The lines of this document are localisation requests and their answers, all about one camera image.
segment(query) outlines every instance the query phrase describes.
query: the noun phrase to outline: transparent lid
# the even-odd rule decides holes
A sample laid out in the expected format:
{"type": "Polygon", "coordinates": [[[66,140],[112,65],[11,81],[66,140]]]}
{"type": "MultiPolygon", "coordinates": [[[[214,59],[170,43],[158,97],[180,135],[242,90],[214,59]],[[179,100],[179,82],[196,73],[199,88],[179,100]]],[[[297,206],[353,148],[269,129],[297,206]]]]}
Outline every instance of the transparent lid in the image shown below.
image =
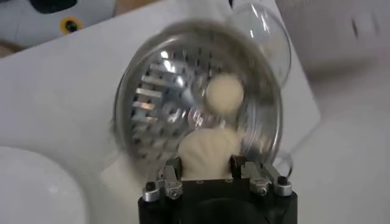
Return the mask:
{"type": "Polygon", "coordinates": [[[291,67],[291,49],[286,30],[278,18],[262,5],[245,3],[233,9],[227,22],[258,44],[278,84],[283,86],[291,67]]]}

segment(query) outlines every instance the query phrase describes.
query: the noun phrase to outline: dough ball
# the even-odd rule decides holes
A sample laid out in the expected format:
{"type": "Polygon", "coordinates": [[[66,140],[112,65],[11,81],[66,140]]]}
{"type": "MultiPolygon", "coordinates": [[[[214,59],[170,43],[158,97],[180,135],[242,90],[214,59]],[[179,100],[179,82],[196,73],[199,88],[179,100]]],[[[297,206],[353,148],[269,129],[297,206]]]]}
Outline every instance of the dough ball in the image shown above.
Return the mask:
{"type": "Polygon", "coordinates": [[[179,145],[184,180],[231,178],[229,159],[239,154],[237,134],[228,128],[200,129],[179,145]]]}
{"type": "Polygon", "coordinates": [[[233,75],[220,74],[206,88],[206,101],[215,113],[226,116],[236,113],[244,99],[241,82],[233,75]]]}

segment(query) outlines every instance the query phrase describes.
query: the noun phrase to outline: white surface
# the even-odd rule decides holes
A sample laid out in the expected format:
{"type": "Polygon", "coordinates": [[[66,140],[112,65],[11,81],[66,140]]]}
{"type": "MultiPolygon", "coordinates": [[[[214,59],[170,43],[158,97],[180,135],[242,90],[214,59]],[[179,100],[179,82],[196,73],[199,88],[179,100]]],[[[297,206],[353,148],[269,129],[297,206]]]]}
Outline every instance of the white surface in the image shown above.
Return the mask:
{"type": "Polygon", "coordinates": [[[276,1],[305,70],[321,71],[390,51],[390,1],[276,1]],[[356,36],[352,21],[361,19],[370,21],[357,21],[356,36]],[[371,22],[375,32],[368,35],[371,22]]]}
{"type": "Polygon", "coordinates": [[[389,60],[313,86],[322,120],[293,156],[299,223],[389,223],[389,60]]]}
{"type": "MultiPolygon", "coordinates": [[[[0,143],[67,168],[84,189],[91,223],[137,221],[139,184],[110,133],[116,88],[134,52],[168,24],[205,14],[223,19],[203,1],[200,13],[193,2],[161,1],[0,61],[0,143]]],[[[295,51],[282,95],[282,150],[290,150],[319,120],[295,51]]]]}
{"type": "Polygon", "coordinates": [[[0,223],[88,223],[77,184],[37,153],[0,147],[0,180],[0,223]]]}

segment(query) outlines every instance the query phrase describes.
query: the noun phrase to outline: metal clamp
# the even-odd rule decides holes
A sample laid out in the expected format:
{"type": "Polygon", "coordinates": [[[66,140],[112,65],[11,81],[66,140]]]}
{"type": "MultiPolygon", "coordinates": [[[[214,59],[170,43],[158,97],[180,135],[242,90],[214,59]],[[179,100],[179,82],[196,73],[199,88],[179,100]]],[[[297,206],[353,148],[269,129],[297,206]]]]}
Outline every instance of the metal clamp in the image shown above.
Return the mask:
{"type": "Polygon", "coordinates": [[[291,182],[287,177],[281,176],[273,165],[264,163],[261,171],[271,180],[275,194],[284,197],[293,193],[291,182]]]}
{"type": "Polygon", "coordinates": [[[176,178],[173,166],[165,166],[165,194],[168,198],[176,200],[183,194],[183,184],[176,178]]]}

